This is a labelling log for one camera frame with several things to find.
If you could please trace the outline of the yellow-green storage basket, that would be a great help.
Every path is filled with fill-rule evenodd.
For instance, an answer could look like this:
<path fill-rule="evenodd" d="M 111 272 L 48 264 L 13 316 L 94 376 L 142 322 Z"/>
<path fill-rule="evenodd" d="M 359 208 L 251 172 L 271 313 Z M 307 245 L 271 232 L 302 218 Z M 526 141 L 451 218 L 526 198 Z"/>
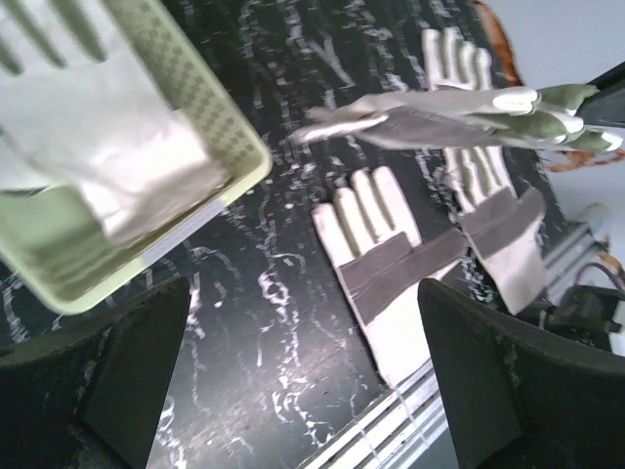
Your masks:
<path fill-rule="evenodd" d="M 49 309 L 91 309 L 270 170 L 161 2 L 2 3 L 1 259 Z"/>

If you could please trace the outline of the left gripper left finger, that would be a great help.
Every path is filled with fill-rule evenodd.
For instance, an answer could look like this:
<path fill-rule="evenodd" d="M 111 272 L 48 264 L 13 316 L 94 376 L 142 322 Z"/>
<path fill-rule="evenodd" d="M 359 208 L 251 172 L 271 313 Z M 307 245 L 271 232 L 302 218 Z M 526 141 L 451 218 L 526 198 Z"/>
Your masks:
<path fill-rule="evenodd" d="M 186 328 L 184 277 L 1 351 L 4 468 L 144 468 Z"/>

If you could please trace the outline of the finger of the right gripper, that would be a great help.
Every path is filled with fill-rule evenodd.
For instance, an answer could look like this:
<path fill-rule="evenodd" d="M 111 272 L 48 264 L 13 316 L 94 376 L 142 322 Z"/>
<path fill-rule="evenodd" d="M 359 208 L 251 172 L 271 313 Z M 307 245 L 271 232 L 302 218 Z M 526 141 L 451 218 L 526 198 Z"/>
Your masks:
<path fill-rule="evenodd" d="M 624 79 L 625 63 L 621 63 L 590 82 L 599 92 L 586 99 L 580 107 L 580 117 L 587 125 L 624 127 Z"/>

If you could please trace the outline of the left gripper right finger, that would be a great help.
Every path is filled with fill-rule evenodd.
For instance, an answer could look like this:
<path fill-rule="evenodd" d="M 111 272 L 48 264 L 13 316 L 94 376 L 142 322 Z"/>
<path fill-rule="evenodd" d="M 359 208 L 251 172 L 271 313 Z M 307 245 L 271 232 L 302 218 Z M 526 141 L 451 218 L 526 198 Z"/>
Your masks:
<path fill-rule="evenodd" d="M 623 358 L 432 278 L 418 302 L 460 467 L 623 467 Z"/>

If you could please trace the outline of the white work glove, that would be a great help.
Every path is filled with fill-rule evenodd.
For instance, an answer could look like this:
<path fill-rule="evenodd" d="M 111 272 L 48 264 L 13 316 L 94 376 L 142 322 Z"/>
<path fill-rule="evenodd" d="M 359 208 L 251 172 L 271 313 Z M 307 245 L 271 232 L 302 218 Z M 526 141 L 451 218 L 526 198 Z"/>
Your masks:
<path fill-rule="evenodd" d="M 529 87 L 365 95 L 355 102 L 306 113 L 310 125 L 292 133 L 299 144 L 354 136 L 382 149 L 619 149 L 620 136 L 577 116 L 583 102 L 597 94 L 592 85 Z"/>

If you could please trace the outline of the aluminium front rail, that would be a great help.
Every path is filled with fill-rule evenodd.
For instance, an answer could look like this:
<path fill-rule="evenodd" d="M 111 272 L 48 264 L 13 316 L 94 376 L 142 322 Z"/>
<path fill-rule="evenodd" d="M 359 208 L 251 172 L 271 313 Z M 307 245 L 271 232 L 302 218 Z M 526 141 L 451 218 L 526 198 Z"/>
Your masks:
<path fill-rule="evenodd" d="M 408 468 L 447 428 L 434 366 L 426 362 L 301 467 Z"/>

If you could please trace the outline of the white grey glove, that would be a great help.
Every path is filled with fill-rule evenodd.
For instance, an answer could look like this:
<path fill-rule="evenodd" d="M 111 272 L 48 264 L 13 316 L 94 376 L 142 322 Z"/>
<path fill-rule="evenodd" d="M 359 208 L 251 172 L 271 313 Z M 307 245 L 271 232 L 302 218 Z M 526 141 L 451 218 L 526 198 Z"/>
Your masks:
<path fill-rule="evenodd" d="M 455 28 L 424 29 L 421 45 L 430 91 L 493 89 L 490 53 L 465 40 Z"/>
<path fill-rule="evenodd" d="M 229 179 L 101 1 L 2 3 L 1 139 L 3 189 L 74 188 L 116 244 Z"/>
<path fill-rule="evenodd" d="M 500 147 L 444 149 L 446 183 L 460 206 L 460 225 L 512 315 L 543 291 L 547 270 L 537 241 L 543 194 L 518 195 Z"/>
<path fill-rule="evenodd" d="M 379 374 L 397 386 L 430 357 L 418 285 L 452 271 L 466 253 L 466 239 L 452 228 L 423 241 L 387 166 L 355 171 L 349 186 L 317 205 L 312 221 Z"/>

